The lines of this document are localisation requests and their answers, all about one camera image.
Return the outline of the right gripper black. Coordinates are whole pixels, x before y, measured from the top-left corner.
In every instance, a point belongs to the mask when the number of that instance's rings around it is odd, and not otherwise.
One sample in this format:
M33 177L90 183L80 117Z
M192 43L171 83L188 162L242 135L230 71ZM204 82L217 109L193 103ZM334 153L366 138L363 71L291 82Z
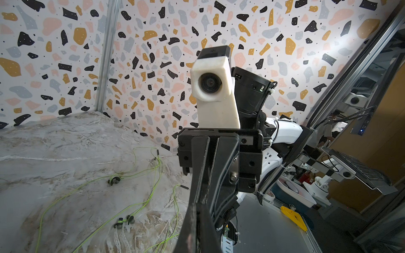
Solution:
M263 135L253 129L185 128L178 158L191 174L189 203L209 211L215 226L232 218L237 194L253 193L262 173Z

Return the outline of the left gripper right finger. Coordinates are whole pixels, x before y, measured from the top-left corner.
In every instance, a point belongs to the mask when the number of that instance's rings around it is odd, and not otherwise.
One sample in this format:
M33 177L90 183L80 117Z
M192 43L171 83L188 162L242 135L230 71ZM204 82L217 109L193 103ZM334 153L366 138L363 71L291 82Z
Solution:
M220 242L207 208L199 208L197 211L197 241L198 253L221 253Z

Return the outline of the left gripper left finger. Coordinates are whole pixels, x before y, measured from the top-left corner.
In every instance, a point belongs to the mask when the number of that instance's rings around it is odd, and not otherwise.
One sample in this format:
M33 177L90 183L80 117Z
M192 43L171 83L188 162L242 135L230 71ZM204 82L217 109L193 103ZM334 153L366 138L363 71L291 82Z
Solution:
M197 249L197 207L189 205L173 253L195 253Z

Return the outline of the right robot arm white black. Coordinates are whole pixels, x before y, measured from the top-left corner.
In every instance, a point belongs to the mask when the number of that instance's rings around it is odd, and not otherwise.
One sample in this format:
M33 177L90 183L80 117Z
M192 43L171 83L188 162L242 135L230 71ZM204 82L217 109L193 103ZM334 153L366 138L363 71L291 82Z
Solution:
M222 229L248 194L262 201L311 134L286 116L267 118L262 111L277 82L239 67L231 76L240 126L185 128L178 135L180 166L192 175L182 227L190 234Z

